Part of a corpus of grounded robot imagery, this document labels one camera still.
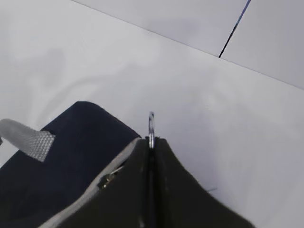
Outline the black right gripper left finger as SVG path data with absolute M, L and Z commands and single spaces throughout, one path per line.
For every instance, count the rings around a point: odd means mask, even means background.
M 139 139 L 124 166 L 47 223 L 49 228 L 145 228 L 149 147 Z

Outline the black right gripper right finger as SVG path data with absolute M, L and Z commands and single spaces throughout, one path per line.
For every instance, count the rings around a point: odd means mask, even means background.
M 211 196 L 184 168 L 168 142 L 156 138 L 153 154 L 157 228 L 252 228 L 253 224 Z

